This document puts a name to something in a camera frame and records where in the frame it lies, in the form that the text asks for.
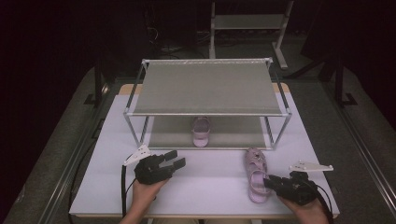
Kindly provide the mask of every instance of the gray floor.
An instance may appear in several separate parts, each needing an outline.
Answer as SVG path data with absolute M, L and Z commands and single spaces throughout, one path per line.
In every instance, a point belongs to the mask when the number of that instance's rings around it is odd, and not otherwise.
M 218 58 L 262 58 L 274 57 L 270 41 L 272 35 L 247 38 L 231 47 L 217 47 Z M 280 77 L 291 74 L 310 63 L 300 55 L 304 43 L 303 35 L 287 35 L 282 50 L 289 65 L 288 70 L 280 70 L 274 63 Z M 201 52 L 181 51 L 179 58 L 207 58 L 207 47 Z M 396 223 L 383 199 L 377 184 L 367 169 L 361 146 L 367 147 L 388 182 L 395 186 L 396 132 L 390 127 L 374 103 L 362 90 L 357 78 L 345 71 L 344 91 L 351 93 L 358 105 L 340 109 L 332 99 L 333 81 L 322 84 L 315 79 L 320 66 L 310 70 L 304 77 L 286 82 L 299 109 L 304 126 L 312 145 L 323 164 L 331 164 L 335 169 L 326 173 L 333 189 L 341 215 L 335 223 Z M 87 152 L 76 175 L 78 191 L 86 166 L 88 165 L 95 137 L 100 132 L 100 124 L 106 118 L 112 98 L 128 78 L 119 78 L 109 84 L 105 99 L 98 109 L 84 105 L 89 94 L 94 93 L 93 72 L 81 81 L 73 99 L 64 111 L 47 146 L 25 184 L 24 197 L 12 207 L 5 223 L 69 223 L 68 205 L 71 183 L 78 162 Z M 352 120 L 362 141 L 357 140 L 346 126 L 344 118 Z M 78 218 L 74 223 L 118 223 L 118 218 Z M 295 220 L 265 220 L 263 223 L 297 223 Z

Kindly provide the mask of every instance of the cable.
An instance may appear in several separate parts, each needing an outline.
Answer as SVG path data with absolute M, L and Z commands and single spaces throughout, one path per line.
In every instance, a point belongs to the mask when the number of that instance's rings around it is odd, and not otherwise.
M 77 174 L 79 171 L 79 168 L 82 164 L 82 162 L 84 161 L 85 157 L 88 155 L 88 152 L 91 151 L 92 147 L 94 146 L 94 144 L 97 142 L 97 139 L 93 140 L 92 143 L 88 146 L 88 149 L 85 151 L 84 155 L 82 156 L 82 158 L 80 159 L 80 161 L 78 162 L 78 166 L 77 169 L 75 171 L 75 174 L 73 176 L 73 181 L 72 181 L 72 185 L 70 187 L 70 192 L 69 192 L 69 205 L 68 205 L 68 210 L 70 211 L 70 208 L 72 207 L 72 201 L 73 201 L 73 189 L 75 187 L 76 184 L 76 179 L 77 179 Z M 69 219 L 69 223 L 73 224 L 73 218 L 70 215 L 70 213 L 67 213 L 67 218 Z
M 136 178 L 129 185 L 128 189 L 125 189 L 126 182 L 126 166 L 122 165 L 121 168 L 121 202 L 122 202 L 122 217 L 126 216 L 126 195 L 128 190 L 131 188 L 132 184 L 136 181 Z
M 150 41 L 149 41 L 151 44 L 155 45 L 155 41 L 157 40 L 158 35 L 159 35 L 159 34 L 158 34 L 158 30 L 155 29 L 154 27 L 148 27 L 148 30 L 149 30 L 149 31 L 154 31 L 154 32 L 155 32 L 155 36 L 153 37 L 153 40 L 150 40 Z
M 239 44 L 240 40 L 235 36 L 231 36 L 229 33 L 222 32 L 222 34 L 219 34 L 219 38 L 215 39 L 215 42 L 219 47 L 232 47 Z
M 309 183 L 307 183 L 306 181 L 304 181 L 304 180 L 300 180 L 300 181 L 302 183 L 304 183 L 305 185 L 307 185 L 309 188 L 311 188 L 315 192 L 315 194 L 317 195 L 318 200 L 320 201 L 320 203 L 322 204 L 322 206 L 324 208 L 324 213 L 325 213 L 325 216 L 326 216 L 327 220 L 329 221 L 329 224 L 333 224 L 334 223 L 334 219 L 332 218 L 332 208 L 329 208 L 329 205 L 326 204 L 326 202 L 324 201 L 323 196 L 320 194 L 318 189 L 312 188 L 312 186 Z M 319 187 L 320 189 L 322 189 L 325 192 L 327 198 L 330 201 L 330 197 L 327 194 L 327 192 L 321 186 L 319 186 L 317 184 L 315 184 L 315 186 Z
M 179 57 L 177 57 L 176 55 L 173 55 L 173 54 L 160 54 L 160 55 L 158 55 L 158 56 L 168 56 L 169 57 L 169 59 L 171 59 L 171 58 L 176 58 L 176 59 L 180 59 Z

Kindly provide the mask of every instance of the metal frame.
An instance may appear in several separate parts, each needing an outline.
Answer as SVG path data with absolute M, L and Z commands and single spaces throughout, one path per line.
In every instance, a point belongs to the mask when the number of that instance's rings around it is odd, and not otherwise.
M 135 94 L 135 91 L 136 91 L 136 87 L 137 87 L 137 84 L 139 83 L 139 80 L 140 80 L 140 77 L 141 77 L 141 75 L 143 73 L 143 70 L 145 70 L 145 72 L 147 72 L 148 69 L 149 69 L 149 62 L 150 62 L 150 60 L 143 60 L 142 61 L 142 64 L 141 64 L 141 67 L 140 67 L 140 70 L 139 70 L 139 74 L 138 74 L 138 76 L 136 78 L 134 87 L 133 87 L 133 89 L 131 91 L 131 94 L 129 96 L 129 99 L 128 99 L 128 103 L 127 103 L 127 105 L 125 107 L 125 110 L 123 112 L 123 116 L 124 116 L 125 120 L 128 123 L 128 126 L 129 126 L 129 128 L 131 130 L 131 133 L 133 135 L 133 138 L 134 138 L 134 140 L 136 141 L 136 144 L 139 147 L 143 145 L 143 142 L 144 142 L 144 139 L 145 139 L 145 134 L 146 134 L 146 129 L 148 127 L 149 117 L 150 116 L 146 116 L 146 120 L 145 120 L 145 124 L 144 124 L 144 130 L 143 130 L 142 136 L 141 136 L 141 138 L 139 140 L 138 137 L 137 137 L 137 134 L 136 134 L 136 132 L 134 130 L 134 126 L 133 126 L 133 124 L 131 122 L 131 119 L 130 119 L 130 117 L 132 117 L 134 115 L 134 113 L 130 111 L 130 107 L 131 107 L 132 100 L 134 99 L 134 94 Z M 272 62 L 273 62 L 272 58 L 265 58 L 265 64 L 266 64 L 268 70 L 269 70 Z M 261 116 L 248 115 L 248 116 L 261 117 L 261 118 L 265 119 L 265 126 L 266 126 L 266 129 L 267 129 L 267 134 L 269 136 L 270 146 L 269 147 L 262 147 L 262 148 L 259 148 L 259 149 L 267 149 L 267 150 L 276 149 L 276 147 L 277 147 L 277 145 L 279 143 L 279 140 L 280 140 L 281 136 L 283 135 L 283 133 L 284 133 L 284 131 L 285 131 L 290 119 L 291 119 L 291 115 L 292 115 L 290 107 L 289 107 L 289 104 L 288 104 L 286 96 L 285 96 L 285 93 L 283 91 L 282 85 L 279 82 L 279 79 L 277 78 L 276 72 L 274 72 L 274 75 L 275 75 L 275 83 L 277 84 L 277 86 L 279 88 L 279 92 L 281 94 L 283 106 L 286 109 L 286 113 L 282 112 L 281 114 L 276 114 L 276 115 L 261 115 Z M 269 119 L 268 119 L 270 117 L 285 118 L 285 121 L 282 124 L 282 127 L 281 127 L 281 129 L 279 131 L 279 134 L 278 134 L 277 138 L 274 138 L 274 136 L 273 136 L 273 131 L 271 129 L 271 125 L 270 125 L 270 122 L 269 122 Z M 172 147 L 172 149 L 176 149 L 176 150 L 178 150 L 178 149 L 196 149 L 196 148 L 198 148 L 198 147 L 194 147 L 194 148 Z M 169 147 L 161 147 L 161 148 L 155 147 L 153 149 L 170 149 L 170 148 Z M 242 149 L 242 148 L 241 147 L 238 147 L 238 148 L 236 148 L 236 147 L 205 147 L 205 148 L 200 148 L 200 149 Z
M 288 26 L 291 9 L 293 6 L 294 0 L 289 0 L 285 13 L 275 14 L 275 15 L 232 15 L 231 17 L 244 17 L 245 19 L 249 19 L 251 17 L 257 17 L 260 21 L 255 21 L 254 24 L 244 24 L 242 26 L 237 25 L 227 25 L 227 26 L 216 26 L 216 10 L 215 10 L 215 2 L 212 3 L 211 10 L 211 19 L 210 19 L 210 46 L 209 46 L 209 58 L 216 59 L 216 51 L 215 51 L 215 32 L 216 30 L 232 30 L 232 29 L 278 29 L 279 36 L 276 42 L 272 42 L 272 46 L 274 52 L 276 54 L 277 61 L 279 62 L 281 69 L 288 69 L 288 65 L 286 64 L 285 57 L 283 56 L 282 50 L 280 46 L 282 44 L 283 37 L 285 36 L 286 27 Z

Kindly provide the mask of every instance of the black cable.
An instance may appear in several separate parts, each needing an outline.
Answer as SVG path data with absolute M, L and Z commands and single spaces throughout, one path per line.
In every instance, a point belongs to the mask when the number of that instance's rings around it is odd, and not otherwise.
M 70 187 L 70 192 L 69 192 L 69 202 L 68 202 L 69 203 L 69 205 L 68 205 L 68 210 L 69 211 L 70 211 L 70 208 L 72 207 L 73 189 L 74 189 L 75 184 L 76 184 L 76 179 L 77 179 L 77 174 L 78 174 L 79 168 L 80 168 L 82 162 L 84 161 L 85 157 L 88 155 L 88 152 L 91 151 L 91 149 L 94 146 L 94 144 L 96 143 L 96 141 L 97 141 L 97 139 L 92 141 L 92 143 L 88 146 L 88 149 L 85 151 L 84 155 L 82 156 L 82 158 L 78 162 L 78 166 L 77 166 L 77 169 L 76 169 L 75 174 L 73 176 L 73 181 L 72 181 L 72 185 Z M 67 213 L 67 215 L 68 215 L 67 218 L 69 219 L 69 223 L 73 224 L 74 222 L 73 222 L 72 216 L 70 215 L 70 213 Z
M 239 43 L 240 40 L 237 37 L 231 36 L 229 33 L 225 32 L 219 34 L 219 38 L 215 39 L 215 44 L 219 47 L 233 47 L 238 45 Z
M 160 57 L 161 57 L 161 56 L 168 56 L 169 58 L 180 59 L 179 57 L 177 57 L 176 55 L 173 55 L 173 54 L 171 54 L 171 53 L 169 53 L 169 54 L 159 54 L 159 56 L 160 56 Z
M 332 213 L 332 201 L 330 200 L 329 194 L 326 192 L 326 190 L 324 190 L 323 187 L 319 185 L 317 185 L 317 187 L 320 188 L 326 194 L 327 200 L 329 201 L 330 212 Z
M 318 200 L 320 201 L 320 203 L 322 204 L 322 206 L 324 208 L 324 213 L 325 213 L 325 216 L 326 216 L 327 220 L 329 221 L 329 224 L 333 224 L 334 223 L 334 219 L 332 218 L 332 208 L 329 208 L 329 205 L 326 204 L 326 202 L 324 201 L 323 196 L 320 194 L 318 189 L 312 188 L 312 186 L 309 183 L 307 183 L 306 181 L 303 181 L 303 180 L 300 180 L 300 181 L 302 183 L 304 183 L 305 185 L 307 185 L 309 188 L 311 188 L 315 192 L 315 194 L 317 195 Z M 315 186 L 321 188 L 325 192 L 326 196 L 328 197 L 328 199 L 330 201 L 330 197 L 327 194 L 327 192 L 321 186 L 319 186 L 317 184 Z
M 126 166 L 122 165 L 121 169 L 121 201 L 122 201 L 122 217 L 126 216 L 126 190 L 125 190 Z

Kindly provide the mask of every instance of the pink sandal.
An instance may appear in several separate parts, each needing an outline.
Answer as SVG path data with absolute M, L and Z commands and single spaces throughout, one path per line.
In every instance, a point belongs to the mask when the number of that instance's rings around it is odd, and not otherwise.
M 192 142 L 196 147 L 205 147 L 209 142 L 210 122 L 208 117 L 197 117 L 192 124 Z
M 245 165 L 248 177 L 248 196 L 254 203 L 265 203 L 271 190 L 264 186 L 264 178 L 268 178 L 267 163 L 264 154 L 257 148 L 247 150 Z

